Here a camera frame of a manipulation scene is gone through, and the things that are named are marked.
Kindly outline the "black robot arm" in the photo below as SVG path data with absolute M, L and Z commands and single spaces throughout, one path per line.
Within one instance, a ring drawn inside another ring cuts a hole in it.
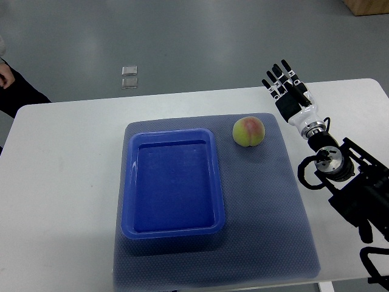
M 298 180 L 310 190 L 327 188 L 330 205 L 359 231 L 366 247 L 360 259 L 370 277 L 368 283 L 388 288 L 388 276 L 382 275 L 370 255 L 388 255 L 387 248 L 373 247 L 373 229 L 388 238 L 388 167 L 355 142 L 343 139 L 342 144 L 329 133 L 330 119 L 307 125 L 302 136 L 314 155 L 298 166 Z

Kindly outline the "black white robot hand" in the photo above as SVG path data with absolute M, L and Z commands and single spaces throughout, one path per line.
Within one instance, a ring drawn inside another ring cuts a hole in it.
M 282 118 L 298 130 L 303 139 L 327 130 L 325 121 L 318 116 L 318 105 L 308 87 L 286 60 L 274 64 L 266 72 L 262 83 L 274 99 Z

